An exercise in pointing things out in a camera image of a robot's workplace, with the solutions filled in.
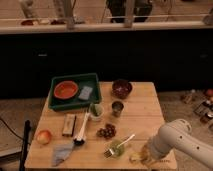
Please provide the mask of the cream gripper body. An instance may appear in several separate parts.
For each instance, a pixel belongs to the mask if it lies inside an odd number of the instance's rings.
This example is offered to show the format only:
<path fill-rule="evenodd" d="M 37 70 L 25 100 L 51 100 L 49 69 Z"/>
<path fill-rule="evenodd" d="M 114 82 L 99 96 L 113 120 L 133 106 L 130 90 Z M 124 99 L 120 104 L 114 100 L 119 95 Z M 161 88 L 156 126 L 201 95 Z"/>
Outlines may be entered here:
<path fill-rule="evenodd" d="M 159 161 L 156 151 L 151 145 L 145 144 L 142 147 L 140 151 L 140 161 L 145 166 L 152 166 Z"/>

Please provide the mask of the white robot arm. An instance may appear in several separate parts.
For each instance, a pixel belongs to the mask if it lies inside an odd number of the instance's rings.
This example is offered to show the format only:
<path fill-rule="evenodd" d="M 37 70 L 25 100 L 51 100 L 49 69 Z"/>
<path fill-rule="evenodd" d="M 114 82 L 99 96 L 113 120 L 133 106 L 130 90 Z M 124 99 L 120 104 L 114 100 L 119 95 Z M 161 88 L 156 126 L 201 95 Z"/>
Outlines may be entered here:
<path fill-rule="evenodd" d="M 165 158 L 172 149 L 177 149 L 213 169 L 213 146 L 191 136 L 191 131 L 191 125 L 184 119 L 163 124 L 143 146 L 141 162 L 150 167 Z"/>

